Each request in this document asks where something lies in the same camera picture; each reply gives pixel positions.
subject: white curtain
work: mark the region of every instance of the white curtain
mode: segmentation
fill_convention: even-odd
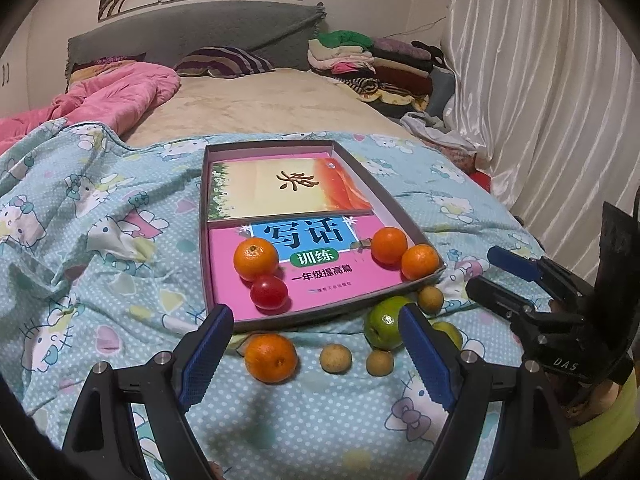
[[[492,193],[560,264],[593,283],[602,202],[640,185],[640,67],[597,0],[452,0],[445,121]]]

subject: striped pillow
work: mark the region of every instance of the striped pillow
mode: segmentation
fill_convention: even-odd
[[[232,46],[204,46],[183,57],[175,66],[178,75],[210,75],[226,79],[271,70],[273,66],[266,59]]]

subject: cherry tomato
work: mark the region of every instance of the cherry tomato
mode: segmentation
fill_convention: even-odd
[[[250,295],[255,306],[264,310],[276,310],[289,296],[289,289],[275,276],[259,276],[251,286]]]

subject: green fruit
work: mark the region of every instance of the green fruit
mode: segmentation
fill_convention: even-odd
[[[398,329],[400,309],[411,300],[403,296],[393,296],[381,301],[364,320],[364,335],[373,348],[392,350],[402,344]]]
[[[448,323],[447,321],[436,321],[431,326],[433,326],[434,329],[447,334],[453,341],[453,344],[458,347],[458,350],[462,350],[462,334],[455,325]]]

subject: blue gripper pad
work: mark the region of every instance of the blue gripper pad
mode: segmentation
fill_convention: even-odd
[[[450,413],[462,387],[456,361],[458,349],[449,336],[431,327],[417,305],[405,305],[400,309],[398,327],[431,400]]]
[[[184,335],[175,349],[174,390],[186,412],[202,400],[234,330],[231,309],[217,305],[195,332]]]
[[[527,282],[535,282],[542,278],[537,260],[528,260],[497,245],[491,247],[486,254],[489,263],[518,276]]]

